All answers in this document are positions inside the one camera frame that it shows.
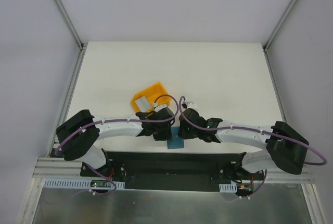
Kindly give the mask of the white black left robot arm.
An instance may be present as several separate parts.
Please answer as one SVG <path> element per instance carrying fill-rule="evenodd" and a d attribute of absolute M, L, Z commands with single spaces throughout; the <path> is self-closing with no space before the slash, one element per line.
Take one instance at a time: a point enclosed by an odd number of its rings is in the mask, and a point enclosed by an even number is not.
<path fill-rule="evenodd" d="M 80 160 L 92 167 L 100 177 L 110 170 L 108 158 L 94 143 L 116 136 L 153 136 L 157 141 L 172 137 L 175 115 L 165 105 L 151 113 L 138 112 L 122 118 L 93 116 L 88 109 L 79 111 L 56 129 L 59 146 L 54 154 L 66 161 Z"/>

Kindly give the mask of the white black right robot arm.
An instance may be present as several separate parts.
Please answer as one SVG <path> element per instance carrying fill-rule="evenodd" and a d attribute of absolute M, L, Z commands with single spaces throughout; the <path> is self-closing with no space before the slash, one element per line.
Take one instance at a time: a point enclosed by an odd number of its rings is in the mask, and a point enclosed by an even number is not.
<path fill-rule="evenodd" d="M 179 116 L 179 136 L 201 139 L 206 143 L 236 143 L 259 148 L 257 152 L 241 152 L 242 161 L 234 166 L 235 176 L 247 179 L 260 170 L 278 168 L 292 175 L 302 173 L 309 142 L 283 121 L 273 126 L 236 126 L 221 118 L 204 119 L 188 108 Z"/>

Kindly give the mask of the blue leather card holder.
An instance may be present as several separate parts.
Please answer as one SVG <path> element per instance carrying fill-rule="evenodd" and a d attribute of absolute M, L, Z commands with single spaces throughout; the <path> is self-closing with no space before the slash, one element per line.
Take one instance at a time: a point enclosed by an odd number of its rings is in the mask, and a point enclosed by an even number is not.
<path fill-rule="evenodd" d="M 178 136 L 179 129 L 179 127 L 171 128 L 172 137 L 170 140 L 167 140 L 167 148 L 169 150 L 185 147 L 184 140 Z"/>

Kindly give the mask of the yellow plastic bin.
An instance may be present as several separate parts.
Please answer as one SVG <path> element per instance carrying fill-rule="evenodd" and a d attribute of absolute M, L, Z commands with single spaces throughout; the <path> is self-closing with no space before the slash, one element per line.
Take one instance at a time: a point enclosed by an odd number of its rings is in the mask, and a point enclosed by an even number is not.
<path fill-rule="evenodd" d="M 131 106 L 133 107 L 135 112 L 141 112 L 141 111 L 139 111 L 138 107 L 136 106 L 135 100 L 137 100 L 138 98 L 140 98 L 142 96 L 145 96 L 152 106 L 152 108 L 150 110 L 150 111 L 152 111 L 153 110 L 152 104 L 155 102 L 155 100 L 157 99 L 158 96 L 161 96 L 163 94 L 168 94 L 168 92 L 164 88 L 164 86 L 162 85 L 161 82 L 157 82 L 157 83 L 151 85 L 150 87 L 143 89 L 142 91 L 136 93 L 131 100 Z"/>

